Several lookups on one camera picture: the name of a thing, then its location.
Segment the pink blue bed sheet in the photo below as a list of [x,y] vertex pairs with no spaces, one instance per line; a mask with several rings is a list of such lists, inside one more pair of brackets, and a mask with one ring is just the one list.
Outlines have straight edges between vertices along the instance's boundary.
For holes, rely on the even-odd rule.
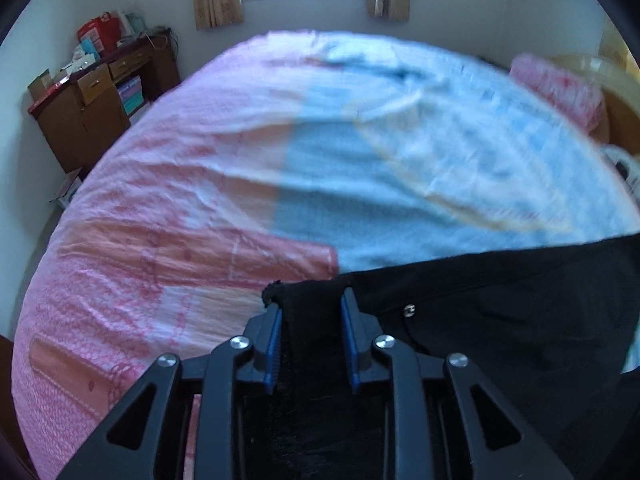
[[161,354],[239,333],[270,282],[637,233],[593,141],[477,58],[272,32],[162,96],[101,158],[30,281],[12,396],[53,479]]

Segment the wooden bed headboard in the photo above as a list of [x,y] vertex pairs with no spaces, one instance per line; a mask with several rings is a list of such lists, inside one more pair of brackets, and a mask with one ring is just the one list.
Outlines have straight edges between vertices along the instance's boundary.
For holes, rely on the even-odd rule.
[[601,89],[608,126],[606,140],[638,157],[639,81],[612,61],[594,55],[558,55],[551,61]]

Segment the red gift bag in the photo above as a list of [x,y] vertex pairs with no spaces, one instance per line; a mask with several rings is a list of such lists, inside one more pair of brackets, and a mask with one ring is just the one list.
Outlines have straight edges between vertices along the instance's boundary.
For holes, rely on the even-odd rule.
[[77,31],[78,41],[90,41],[99,54],[109,54],[117,49],[122,39],[120,18],[116,13],[105,12],[83,24]]

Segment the spotted pillow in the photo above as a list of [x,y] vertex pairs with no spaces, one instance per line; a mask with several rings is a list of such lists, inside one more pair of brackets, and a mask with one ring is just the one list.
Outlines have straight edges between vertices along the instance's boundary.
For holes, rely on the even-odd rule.
[[638,155],[631,155],[619,146],[608,144],[603,148],[605,156],[616,168],[626,182],[632,195],[639,199],[640,193],[640,162]]

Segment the white box on floor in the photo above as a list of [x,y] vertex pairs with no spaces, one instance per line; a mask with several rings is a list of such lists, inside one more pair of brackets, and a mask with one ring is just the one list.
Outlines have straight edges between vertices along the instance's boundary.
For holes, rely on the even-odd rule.
[[50,203],[55,204],[61,210],[70,206],[75,194],[82,185],[81,173],[82,169],[78,168],[66,174],[58,192],[55,193]]

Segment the cardboard box on desk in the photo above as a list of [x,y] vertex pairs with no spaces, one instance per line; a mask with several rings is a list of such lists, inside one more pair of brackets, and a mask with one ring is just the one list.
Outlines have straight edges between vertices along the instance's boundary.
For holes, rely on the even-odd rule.
[[32,99],[37,102],[47,93],[52,84],[50,70],[44,70],[28,85],[27,89]]

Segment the brown wooden desk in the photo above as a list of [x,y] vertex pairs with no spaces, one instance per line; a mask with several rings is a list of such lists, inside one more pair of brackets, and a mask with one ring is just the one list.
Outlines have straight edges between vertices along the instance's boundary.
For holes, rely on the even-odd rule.
[[130,128],[131,116],[177,87],[178,42],[162,28],[53,88],[28,109],[61,168],[83,174]]

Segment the black pants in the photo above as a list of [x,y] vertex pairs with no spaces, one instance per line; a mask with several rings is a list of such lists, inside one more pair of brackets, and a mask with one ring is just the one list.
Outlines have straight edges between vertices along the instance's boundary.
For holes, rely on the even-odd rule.
[[[285,479],[372,479],[380,434],[350,395],[340,300],[420,353],[466,354],[577,479],[638,476],[639,240],[483,252],[273,283],[283,311],[281,400],[268,452]],[[623,453],[616,445],[626,440]]]

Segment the pink folded blanket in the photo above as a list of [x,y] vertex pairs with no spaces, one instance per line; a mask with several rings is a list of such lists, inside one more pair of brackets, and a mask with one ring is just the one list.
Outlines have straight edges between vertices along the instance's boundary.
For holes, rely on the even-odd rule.
[[585,132],[600,126],[604,97],[600,88],[587,79],[529,53],[519,54],[512,60],[509,74]]

